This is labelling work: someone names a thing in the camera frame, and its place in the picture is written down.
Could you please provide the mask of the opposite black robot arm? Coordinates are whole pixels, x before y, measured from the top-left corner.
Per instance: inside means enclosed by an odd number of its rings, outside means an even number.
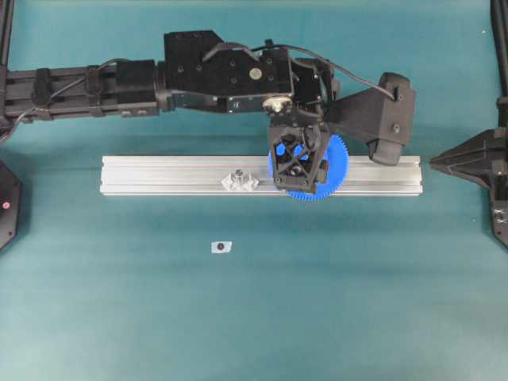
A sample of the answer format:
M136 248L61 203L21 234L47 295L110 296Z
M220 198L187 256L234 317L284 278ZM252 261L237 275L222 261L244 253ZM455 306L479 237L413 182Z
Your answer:
M429 164L488 189L493 234L507 245L507 128L487 129L433 157Z

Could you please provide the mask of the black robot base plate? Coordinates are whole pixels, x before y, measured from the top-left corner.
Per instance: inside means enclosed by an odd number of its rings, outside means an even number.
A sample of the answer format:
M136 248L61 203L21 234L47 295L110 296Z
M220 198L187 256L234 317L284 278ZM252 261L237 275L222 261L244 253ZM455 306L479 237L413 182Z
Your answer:
M18 217L21 205L21 180L1 162L0 197L0 244L1 250L17 235Z

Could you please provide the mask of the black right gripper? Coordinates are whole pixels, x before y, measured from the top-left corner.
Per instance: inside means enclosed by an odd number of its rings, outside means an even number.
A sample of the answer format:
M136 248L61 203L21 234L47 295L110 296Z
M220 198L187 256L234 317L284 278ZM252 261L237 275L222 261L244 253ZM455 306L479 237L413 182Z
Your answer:
M270 118L272 177L280 190L315 190L327 179L331 132L324 114L337 97L339 83L333 69L316 59L292 59L290 70L293 92L262 104Z

